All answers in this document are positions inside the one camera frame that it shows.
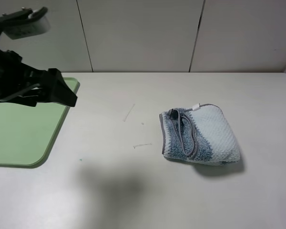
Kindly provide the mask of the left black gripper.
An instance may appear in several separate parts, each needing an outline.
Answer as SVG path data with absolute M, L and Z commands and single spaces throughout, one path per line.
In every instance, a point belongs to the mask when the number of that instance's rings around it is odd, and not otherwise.
M 0 50 L 0 103 L 35 107 L 37 103 L 57 103 L 74 107 L 77 95 L 56 68 L 38 70 L 22 63 L 13 51 Z

